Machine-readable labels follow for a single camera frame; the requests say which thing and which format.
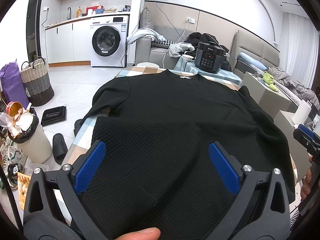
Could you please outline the person right hand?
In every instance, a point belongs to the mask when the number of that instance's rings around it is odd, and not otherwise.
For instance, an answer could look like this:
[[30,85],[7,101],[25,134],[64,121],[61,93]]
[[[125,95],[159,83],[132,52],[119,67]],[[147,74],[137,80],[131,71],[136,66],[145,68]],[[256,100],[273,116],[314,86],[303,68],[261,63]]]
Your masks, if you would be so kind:
[[301,191],[300,191],[300,196],[302,200],[304,200],[311,192],[311,186],[310,186],[311,180],[312,180],[312,172],[311,172],[311,167],[309,167],[303,181],[303,187],[301,188]]

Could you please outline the person left hand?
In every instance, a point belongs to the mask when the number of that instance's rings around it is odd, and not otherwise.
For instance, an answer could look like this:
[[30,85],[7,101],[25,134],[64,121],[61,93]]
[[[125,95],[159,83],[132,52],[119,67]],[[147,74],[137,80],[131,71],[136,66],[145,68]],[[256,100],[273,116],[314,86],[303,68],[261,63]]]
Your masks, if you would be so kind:
[[126,233],[116,240],[158,240],[161,236],[161,231],[154,227],[154,228],[147,228],[144,230]]

